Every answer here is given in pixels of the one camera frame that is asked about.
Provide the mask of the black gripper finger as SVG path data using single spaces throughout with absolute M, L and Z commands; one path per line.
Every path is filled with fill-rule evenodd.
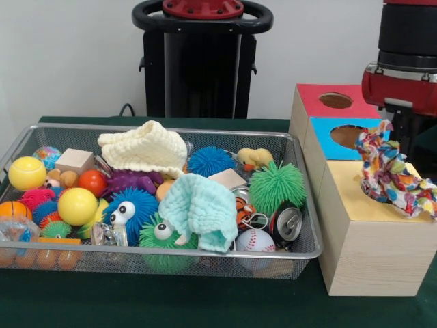
M 401 141 L 403 135 L 403 114 L 401 110 L 397 110 L 393 116 L 393 134 L 397 141 Z
M 404 116 L 404 146 L 405 154 L 410 156 L 412 151 L 413 139 L 415 136 L 415 118 L 413 111 L 407 111 Z

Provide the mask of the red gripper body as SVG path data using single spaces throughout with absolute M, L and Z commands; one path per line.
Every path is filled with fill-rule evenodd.
M 370 63 L 361 82 L 366 103 L 378 107 L 397 105 L 413 113 L 436 116 L 436 73 L 408 72 Z

